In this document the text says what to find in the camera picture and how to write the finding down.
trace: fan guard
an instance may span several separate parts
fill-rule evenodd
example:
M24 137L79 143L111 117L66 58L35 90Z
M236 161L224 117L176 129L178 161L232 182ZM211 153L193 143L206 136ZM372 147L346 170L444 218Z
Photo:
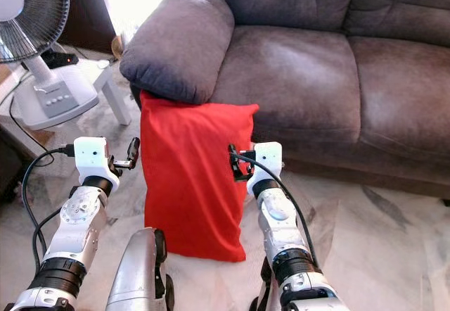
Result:
M69 13L69 0L0 0L0 5L0 63L47 50L61 35Z

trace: sofa seam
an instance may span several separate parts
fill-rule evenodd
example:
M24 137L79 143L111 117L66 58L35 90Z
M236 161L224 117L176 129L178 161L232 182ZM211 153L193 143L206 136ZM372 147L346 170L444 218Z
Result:
M410 5L410 6L416 6L416 7L425 7L425 8L435 8L437 10L450 11L450 8L428 6L428 5L420 5L420 4L409 3L409 2L406 2L406 1L397 1L397 4ZM352 10L349 10L349 11L365 11L365 10L353 8Z
M421 148L416 148L416 147L408 146L408 145L406 145L406 144L403 144L402 142L399 142L399 141L397 141L397 140L395 140L395 139L392 139L392 138L387 137L387 136L385 136L385 135L383 135L383 134L380 134L380 133L375 133L375 132L370 132L370 131L366 131L366 133L367 133L367 134L376 135L377 137L380 137L380 138L382 138L382 139L384 139L384 140L387 140L387 141L389 141L389 142L393 142L394 144L397 144L397 145L399 145L399 146L401 146L401 147L404 147L405 149L409 149L409 151L412 152L412 153L419 152L419 153L429 154L429 155L431 155L431 156L444 156L444 157L449 157L449 156L450 156L450 153L440 153L440 152L435 152L435 151L427 151L427 150L425 150L425 149L421 149ZM364 142L367 143L367 144L376 146L374 143L369 142L369 141L368 141L366 138L364 138L364 137L362 137L361 140L364 141ZM382 150L387 151L387 148L381 148L381 147L379 147L379 146L376 146L376 147L379 148L379 149L382 149Z
M356 67L356 76L358 77L358 88L359 88L359 133L358 133L358 139L356 142L359 142L361 140L361 134L363 130L363 87L361 83L361 72L359 70L358 61L356 60L356 54L355 51L350 44L349 37L347 37L347 43L349 44L350 51L352 51L354 65Z
M397 1L397 0L392 0L392 3L391 3L391 5L390 5L389 9L387 10L387 12L386 12L385 16L383 17L383 19L380 21L379 26L382 26L383 23L385 23L387 17L388 17L389 14L392 12L392 9L393 9L397 4L398 4L398 1Z
M347 4L347 11L345 12L344 20L342 21L342 24L341 24L341 30L346 34L348 34L348 33L345 29L345 23L347 22L349 13L352 10L352 3L353 3L353 0L349 0L349 3Z
M258 122L254 123L255 126L258 127L263 127L263 128L267 128L267 129L278 129L278 130L288 130L288 131L292 131L292 132L323 132L323 131L327 131L327 132L332 132L332 131L336 131L336 132L354 132L355 130L352 128L324 128L324 129L317 129L317 128L286 128L286 127L279 127L279 126L271 126L271 125L264 125L264 124L260 124Z

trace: sofa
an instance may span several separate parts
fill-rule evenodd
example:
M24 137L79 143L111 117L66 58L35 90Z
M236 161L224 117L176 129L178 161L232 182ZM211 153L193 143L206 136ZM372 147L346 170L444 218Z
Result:
M184 103L258 103L286 167L450 198L450 0L163 0L120 63Z

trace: power cord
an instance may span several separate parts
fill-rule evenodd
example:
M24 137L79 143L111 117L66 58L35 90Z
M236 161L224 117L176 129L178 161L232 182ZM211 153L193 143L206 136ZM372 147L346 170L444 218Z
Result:
M84 54L83 52L81 52L80 49L78 49L78 48L75 47L75 46L72 46L72 48L73 48L75 51L77 51L83 58L85 58L86 60L89 60L89 58L86 56L86 54Z
M22 201L23 201L23 205L25 206L25 209L28 212L28 215L30 216L30 219L34 225L34 232L36 232L37 236L39 237L39 242L41 244L41 248L42 248L42 254L44 255L45 252L47 251L47 245L45 243L45 238L44 235L41 232L41 227L42 225L44 225L45 223L43 223L41 226L39 226L39 224L36 221L36 217L34 216L31 207L30 207L30 203L28 202L28 198L27 198L27 185L28 185L28 179L30 178L30 174L31 171L33 170L34 167L36 167L36 164L45 156L47 155L51 155L54 153L64 153L67 156L73 157L75 156L75 150L74 150L74 146L73 144L67 144L64 147L61 148L57 148L57 149L52 149L50 151L46 151L45 153L39 155L37 158L35 158L33 160L33 162L31 162L31 164L28 166L27 171L25 172L25 175L23 177L23 181L22 181ZM37 255L37 250L35 252L35 257L34 257L34 261L35 263L39 263L39 256Z
M41 268L41 262L39 261L39 254L37 253L37 235L39 232L41 232L42 227L52 218L54 218L57 214L59 214L61 211L61 208L57 209L53 213L51 213L49 216L45 217L41 223L39 223L36 227L36 229L33 232L33 239L32 239L32 247L33 247L33 257L34 257L34 266L35 266L35 272L34 275L36 276L39 273L39 269Z
M42 149L44 149L46 152L48 151L47 148L45 148L39 141L37 141L29 132L27 132L21 125L20 123L17 121L17 119L14 117L13 115L13 103L14 103L14 96L11 99L11 103L9 104L9 116L11 117L12 121L14 121L15 125L25 134L27 135L31 140L33 140L39 147L41 147ZM46 167L47 165L51 165L54 161L55 158L51 155L51 154L47 154L50 155L51 157L51 161L48 161L47 163L43 164L43 165L36 165L36 167Z
M304 215L300 209L300 207L298 206L297 202L295 202L293 195L290 193L290 191L288 190L288 188L286 188L286 186L283 184L283 182L278 178L278 176L276 176L268 167L266 167L265 165L251 159L251 158L246 158L245 156L242 155L238 155L235 153L230 153L231 156L233 156L234 158L238 158L239 160L243 160L245 162L251 163L252 165L256 165L257 167L260 167L261 169L263 169L263 171L265 171L267 174L269 174L270 176L272 176L272 178L280 185L280 187L282 188L282 190L284 191L285 195L289 198L289 200L292 202L292 204L294 205L297 214L300 217L300 221L302 222L302 226L303 226L303 230L304 230L304 235L307 238L307 242L308 242L308 247L309 247L309 252L311 253L311 257L312 260L314 262L314 265L316 265L316 267L318 269L320 269L319 267L319 262L317 260L316 257L316 251L314 250L314 244L312 243L312 239L311 239L311 234L309 233L308 230L308 226L307 226L307 221L304 218Z
M19 79L19 82L12 88L10 89L10 91L7 93L7 95L3 98L3 100L0 101L0 107L1 105L4 103L4 101L17 89L17 87L19 87L26 79L28 79L29 77L31 77L32 75L29 72L25 72L22 74L22 76ZM18 126L18 128L20 130L22 130L22 132L24 132L31 140L33 140L39 147L41 147L42 149L44 149L45 151L47 151L47 148L45 148L44 146L42 146L42 144L40 144L31 134L29 134L28 132L26 132L23 127L18 123L18 121L16 120L15 117L13 117L13 113L12 113L12 108L13 108L13 102L14 102L14 98L11 99L11 103L9 105L9 116L11 117L12 121ZM37 165L36 167L46 167L47 165L50 165L55 159L53 156L52 160L50 162L48 162L47 164L44 165Z

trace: red pillow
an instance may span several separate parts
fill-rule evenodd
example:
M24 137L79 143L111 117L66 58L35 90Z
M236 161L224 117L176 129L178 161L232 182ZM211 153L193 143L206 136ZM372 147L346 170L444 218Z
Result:
M250 149L258 105L188 105L141 92L145 226L163 230L180 255L245 260L240 220L245 183L235 183L229 144Z

